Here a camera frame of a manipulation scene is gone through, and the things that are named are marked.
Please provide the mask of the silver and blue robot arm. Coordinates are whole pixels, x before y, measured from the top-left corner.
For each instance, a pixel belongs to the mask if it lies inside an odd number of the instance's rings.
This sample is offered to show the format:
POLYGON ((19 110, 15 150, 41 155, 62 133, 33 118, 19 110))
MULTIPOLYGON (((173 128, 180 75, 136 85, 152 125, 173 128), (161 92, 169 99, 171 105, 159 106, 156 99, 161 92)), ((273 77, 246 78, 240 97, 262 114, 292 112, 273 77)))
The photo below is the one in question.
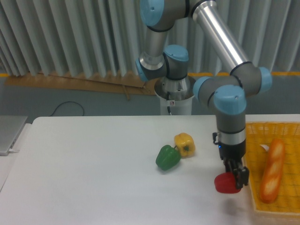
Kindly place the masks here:
POLYGON ((233 176, 234 187, 243 188, 249 179, 249 169, 242 164, 246 152, 246 98, 271 88, 269 70, 254 66, 247 58, 214 0, 142 0, 140 14, 147 26, 144 51, 135 62, 142 81, 160 77, 179 81, 187 77, 187 50, 178 45, 165 47, 168 31, 186 17, 200 25, 229 72, 225 78, 198 79, 193 94, 215 114, 214 144, 226 172, 233 176))

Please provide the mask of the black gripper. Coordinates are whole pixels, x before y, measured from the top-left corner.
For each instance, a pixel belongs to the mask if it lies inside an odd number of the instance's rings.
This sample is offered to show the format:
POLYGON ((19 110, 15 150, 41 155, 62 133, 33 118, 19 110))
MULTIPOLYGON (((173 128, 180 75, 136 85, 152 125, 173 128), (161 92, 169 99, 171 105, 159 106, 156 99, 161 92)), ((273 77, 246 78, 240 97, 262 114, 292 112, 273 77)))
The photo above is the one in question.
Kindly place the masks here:
POLYGON ((241 162, 242 157, 246 153, 246 143, 227 145, 220 142, 218 149, 221 160, 224 160, 225 172, 233 173, 234 175, 236 189, 242 189, 243 186, 247 186, 249 169, 241 162))

